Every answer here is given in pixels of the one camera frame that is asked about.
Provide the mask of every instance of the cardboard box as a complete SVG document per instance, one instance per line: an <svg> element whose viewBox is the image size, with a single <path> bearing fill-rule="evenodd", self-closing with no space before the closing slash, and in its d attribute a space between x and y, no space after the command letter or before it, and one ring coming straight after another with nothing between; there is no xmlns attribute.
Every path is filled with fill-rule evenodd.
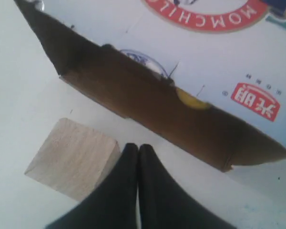
<svg viewBox="0 0 286 229"><path fill-rule="evenodd" d="M264 13L255 16L262 24L248 28L250 33L245 27L252 22L238 28L239 32L232 33L233 27L209 34L184 30L173 21L166 23L140 1L100 2L93 9L63 1L69 8L61 10L56 19L64 25L44 13L58 12L54 10L58 0L51 1L58 5L49 5L49 11L48 1L44 1L44 12L24 0L16 2L61 78L110 110L134 119L222 171L231 165L286 158L286 150L269 138L286 148L286 46L274 46L275 41L286 45L286 32L278 27L280 32L274 33L277 26L266 22ZM243 7L239 10L245 17L251 11L245 11L247 5ZM80 12L90 12L96 21L76 20ZM267 35L274 38L273 43L265 42ZM190 45L184 45L191 43L196 44L195 55ZM285 53L284 58L261 53L267 50ZM161 80L142 63L158 72ZM213 106L206 110L185 106L171 80Z"/></svg>

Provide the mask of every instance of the brown cardboard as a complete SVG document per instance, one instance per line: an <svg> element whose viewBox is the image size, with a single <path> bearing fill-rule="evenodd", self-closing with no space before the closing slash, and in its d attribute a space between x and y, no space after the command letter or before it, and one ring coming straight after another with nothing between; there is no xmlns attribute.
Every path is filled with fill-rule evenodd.
<svg viewBox="0 0 286 229"><path fill-rule="evenodd" d="M222 171L286 158L286 150L214 107L194 110L175 89L110 46L99 47L16 1L61 78L122 117L131 118Z"/></svg>

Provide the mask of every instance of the wooden block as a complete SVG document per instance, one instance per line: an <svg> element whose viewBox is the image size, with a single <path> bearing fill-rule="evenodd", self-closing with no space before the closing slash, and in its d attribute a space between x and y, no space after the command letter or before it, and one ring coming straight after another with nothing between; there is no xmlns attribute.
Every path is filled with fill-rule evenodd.
<svg viewBox="0 0 286 229"><path fill-rule="evenodd" d="M109 174L120 155L116 140L63 118L52 129L25 175L82 201Z"/></svg>

